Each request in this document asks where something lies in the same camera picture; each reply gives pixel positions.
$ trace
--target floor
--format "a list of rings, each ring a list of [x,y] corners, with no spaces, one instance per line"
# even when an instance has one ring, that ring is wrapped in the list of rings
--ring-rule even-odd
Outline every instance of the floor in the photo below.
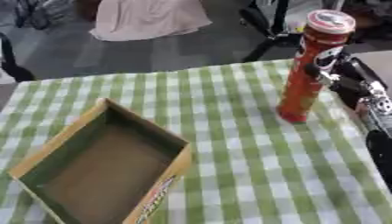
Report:
[[[49,30],[14,28],[13,15],[0,7],[0,32],[14,45],[20,65],[38,79],[88,74],[148,73],[240,62],[263,36],[239,23],[243,0],[203,0],[213,24],[198,32],[153,40],[102,42],[88,31],[93,24],[74,18]],[[375,41],[350,46],[352,52],[392,49],[392,43]],[[290,58],[295,49],[275,48],[263,60]]]

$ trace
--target open cardboard box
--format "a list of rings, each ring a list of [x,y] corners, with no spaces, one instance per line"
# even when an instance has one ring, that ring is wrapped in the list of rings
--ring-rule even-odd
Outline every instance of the open cardboard box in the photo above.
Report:
[[[187,141],[100,99],[10,175],[58,223],[144,223],[190,163]]]

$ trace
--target green checkered tablecloth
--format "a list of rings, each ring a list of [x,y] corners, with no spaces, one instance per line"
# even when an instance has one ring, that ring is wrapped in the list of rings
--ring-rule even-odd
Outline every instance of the green checkered tablecloth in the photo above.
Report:
[[[109,97],[192,142],[152,223],[392,223],[364,138],[323,91],[309,120],[275,107],[288,60],[22,83],[0,115],[0,223],[52,223],[6,172]]]

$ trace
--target white object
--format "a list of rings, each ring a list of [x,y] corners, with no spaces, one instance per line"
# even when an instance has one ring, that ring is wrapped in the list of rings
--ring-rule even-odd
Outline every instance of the white object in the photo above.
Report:
[[[200,0],[103,0],[91,34],[108,41],[153,39],[210,24]]]

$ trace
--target red can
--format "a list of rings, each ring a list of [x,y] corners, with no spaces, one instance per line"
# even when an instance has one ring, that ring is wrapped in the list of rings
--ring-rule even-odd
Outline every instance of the red can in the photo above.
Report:
[[[315,10],[308,14],[283,99],[277,107],[283,119],[293,123],[306,121],[322,86],[305,73],[304,66],[314,63],[321,70],[330,71],[354,28],[355,20],[341,11]]]

